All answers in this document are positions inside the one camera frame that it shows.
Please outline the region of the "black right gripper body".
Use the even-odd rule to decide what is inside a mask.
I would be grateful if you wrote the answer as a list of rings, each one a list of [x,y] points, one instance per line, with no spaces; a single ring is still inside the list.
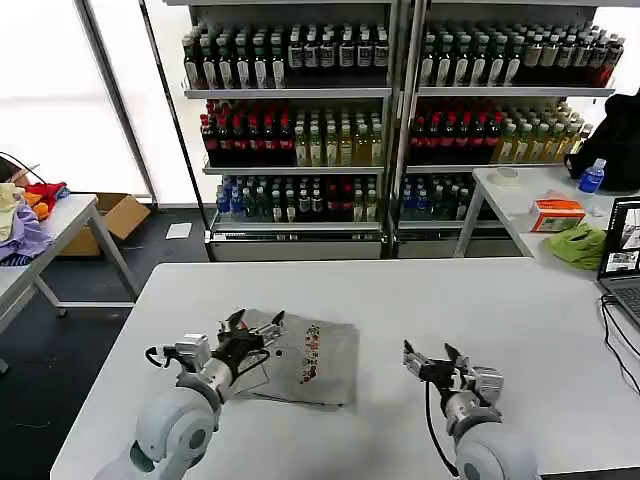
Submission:
[[[425,383],[433,384],[441,395],[457,392],[455,377],[460,375],[464,364],[460,361],[442,359],[423,359],[418,378]]]

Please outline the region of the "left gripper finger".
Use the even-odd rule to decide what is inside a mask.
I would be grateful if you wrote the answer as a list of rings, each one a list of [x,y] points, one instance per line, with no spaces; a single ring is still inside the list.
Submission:
[[[231,334],[232,332],[245,329],[246,324],[243,321],[245,309],[240,309],[233,312],[226,320],[220,322],[218,330],[219,334]]]
[[[282,335],[284,315],[285,311],[281,310],[266,323],[251,327],[250,331],[261,338],[263,346],[270,346]]]

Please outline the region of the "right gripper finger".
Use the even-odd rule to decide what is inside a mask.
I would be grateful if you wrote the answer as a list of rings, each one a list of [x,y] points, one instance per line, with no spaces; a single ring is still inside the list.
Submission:
[[[412,374],[420,374],[426,365],[426,357],[416,352],[408,340],[403,342],[403,365]]]
[[[452,346],[449,343],[445,343],[445,351],[448,355],[450,362],[452,363],[454,369],[461,376],[471,375],[473,372],[472,366],[470,365],[470,360],[467,356],[463,355],[457,348]]]

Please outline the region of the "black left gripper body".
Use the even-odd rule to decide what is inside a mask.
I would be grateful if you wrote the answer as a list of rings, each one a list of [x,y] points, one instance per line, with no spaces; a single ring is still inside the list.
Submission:
[[[223,362],[232,373],[248,373],[265,361],[263,337],[246,328],[220,330],[211,356]]]

